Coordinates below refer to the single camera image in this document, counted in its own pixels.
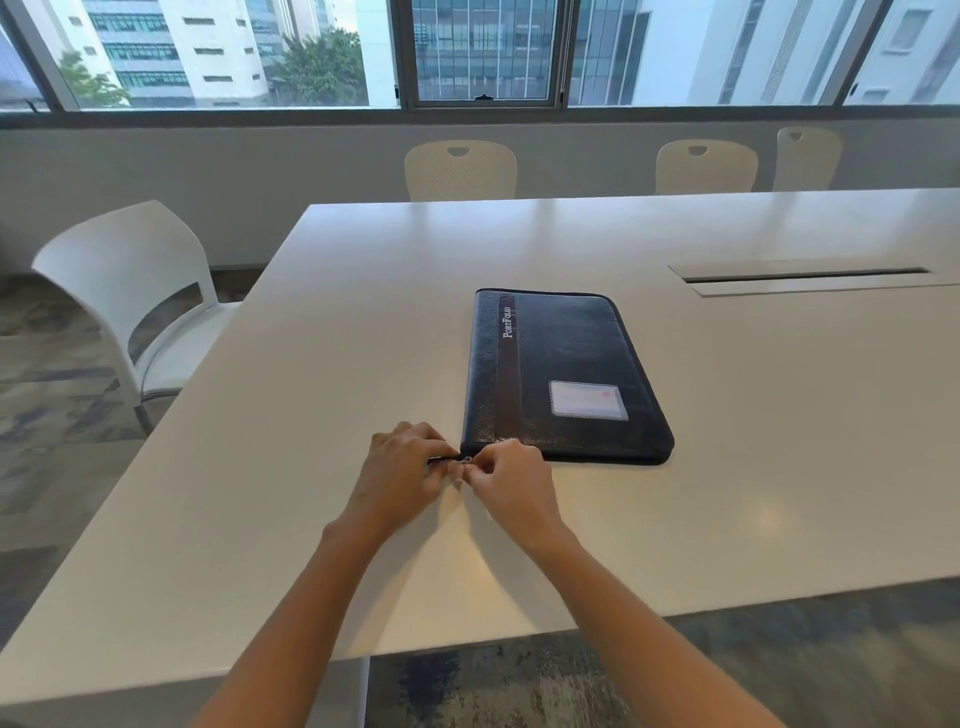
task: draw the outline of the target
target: white card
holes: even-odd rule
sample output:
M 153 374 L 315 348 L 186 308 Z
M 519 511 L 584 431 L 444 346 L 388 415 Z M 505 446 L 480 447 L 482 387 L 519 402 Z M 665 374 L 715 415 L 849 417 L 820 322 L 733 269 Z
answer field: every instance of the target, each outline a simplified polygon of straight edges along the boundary
M 559 417 L 629 420 L 620 390 L 609 384 L 551 381 L 550 408 Z

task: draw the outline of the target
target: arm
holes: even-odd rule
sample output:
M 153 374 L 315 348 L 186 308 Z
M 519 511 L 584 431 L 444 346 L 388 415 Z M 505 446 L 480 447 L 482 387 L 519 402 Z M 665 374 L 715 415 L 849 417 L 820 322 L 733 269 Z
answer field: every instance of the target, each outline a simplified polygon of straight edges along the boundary
M 782 728 L 580 546 L 561 519 L 550 466 L 539 450 L 516 440 L 497 443 L 462 475 L 560 593 L 643 725 Z
M 426 423 L 373 435 L 347 508 L 204 705 L 194 728 L 300 728 L 360 579 L 390 536 L 436 499 L 456 450 Z

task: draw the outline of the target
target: chair backrest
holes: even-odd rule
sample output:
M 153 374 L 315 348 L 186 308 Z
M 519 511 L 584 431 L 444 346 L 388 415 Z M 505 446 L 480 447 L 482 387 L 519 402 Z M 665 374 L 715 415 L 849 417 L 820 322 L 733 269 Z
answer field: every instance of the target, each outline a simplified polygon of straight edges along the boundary
M 829 129 L 784 127 L 777 132 L 774 192 L 828 189 L 843 152 L 843 139 Z
M 754 188 L 756 152 L 721 139 L 681 139 L 657 154 L 658 195 L 750 192 Z
M 139 403 L 143 376 L 163 334 L 136 364 L 128 353 L 143 318 L 181 289 L 197 283 L 204 302 L 217 303 L 204 249 L 183 221 L 156 200 L 94 217 L 57 235 L 33 268 L 69 293 L 97 321 L 128 399 Z
M 492 141 L 431 141 L 411 149 L 403 167 L 415 203 L 510 200 L 516 195 L 516 157 Z

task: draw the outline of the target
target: leather folder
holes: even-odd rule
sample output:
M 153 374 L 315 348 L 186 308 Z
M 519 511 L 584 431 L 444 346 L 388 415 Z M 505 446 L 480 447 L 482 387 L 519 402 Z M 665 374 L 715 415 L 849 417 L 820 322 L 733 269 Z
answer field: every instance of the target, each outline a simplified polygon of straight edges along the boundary
M 510 438 L 550 460 L 667 460 L 673 434 L 613 301 L 476 292 L 460 451 Z

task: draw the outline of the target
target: brown stripe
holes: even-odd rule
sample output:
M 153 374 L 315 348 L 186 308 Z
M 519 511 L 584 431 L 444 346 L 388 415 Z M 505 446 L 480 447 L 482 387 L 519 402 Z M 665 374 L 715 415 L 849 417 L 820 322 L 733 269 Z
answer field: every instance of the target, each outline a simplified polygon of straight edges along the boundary
M 500 294 L 497 308 L 496 392 L 493 434 L 497 440 L 520 437 L 520 356 L 517 347 L 516 296 Z

